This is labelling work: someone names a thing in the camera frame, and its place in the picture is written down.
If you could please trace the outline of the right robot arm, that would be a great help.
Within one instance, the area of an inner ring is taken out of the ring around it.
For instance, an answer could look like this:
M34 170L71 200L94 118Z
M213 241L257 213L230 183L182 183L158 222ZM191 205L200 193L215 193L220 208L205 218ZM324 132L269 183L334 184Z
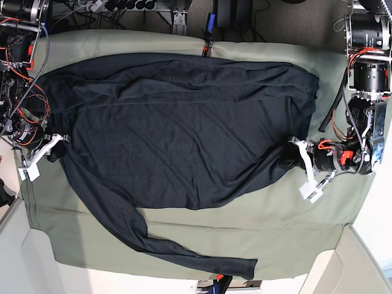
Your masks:
M1 1L1 139L24 162L50 140L51 108L38 84L50 57L49 1Z

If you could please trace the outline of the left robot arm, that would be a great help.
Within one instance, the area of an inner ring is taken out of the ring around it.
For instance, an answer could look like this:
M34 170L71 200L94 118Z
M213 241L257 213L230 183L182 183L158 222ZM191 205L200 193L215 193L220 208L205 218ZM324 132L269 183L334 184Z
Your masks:
M387 98L391 95L391 1L348 1L344 16L347 65L336 98L319 131L337 141L291 137L282 168L368 175L383 159Z

